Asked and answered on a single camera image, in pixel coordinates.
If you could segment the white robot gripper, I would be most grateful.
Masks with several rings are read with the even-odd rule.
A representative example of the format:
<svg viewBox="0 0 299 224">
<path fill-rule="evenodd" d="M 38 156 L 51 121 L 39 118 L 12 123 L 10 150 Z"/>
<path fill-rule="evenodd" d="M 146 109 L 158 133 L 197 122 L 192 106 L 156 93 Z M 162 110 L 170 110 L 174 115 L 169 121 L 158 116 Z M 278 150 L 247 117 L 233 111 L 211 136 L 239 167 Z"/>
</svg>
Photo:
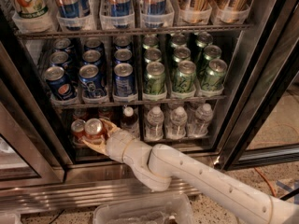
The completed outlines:
<svg viewBox="0 0 299 224">
<path fill-rule="evenodd" d="M 97 153 L 108 155 L 113 161 L 121 163 L 132 163 L 133 159 L 128 156 L 128 147 L 136 141 L 136 138 L 125 130 L 120 128 L 108 119 L 100 119 L 103 123 L 104 132 L 101 134 L 107 139 L 100 143 L 91 143 L 87 140 L 82 142 Z"/>
</svg>

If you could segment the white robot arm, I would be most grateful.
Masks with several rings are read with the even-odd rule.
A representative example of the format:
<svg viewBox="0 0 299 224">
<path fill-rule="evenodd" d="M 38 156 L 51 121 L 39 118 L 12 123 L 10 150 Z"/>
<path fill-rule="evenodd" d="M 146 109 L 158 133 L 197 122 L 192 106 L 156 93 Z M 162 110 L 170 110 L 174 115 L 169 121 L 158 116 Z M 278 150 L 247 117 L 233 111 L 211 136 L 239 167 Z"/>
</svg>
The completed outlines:
<svg viewBox="0 0 299 224">
<path fill-rule="evenodd" d="M 152 147 L 106 119 L 99 121 L 104 130 L 86 131 L 82 141 L 90 149 L 128 165 L 149 189 L 165 191 L 177 177 L 249 224 L 299 224 L 298 204 L 254 189 L 170 146 Z"/>
</svg>

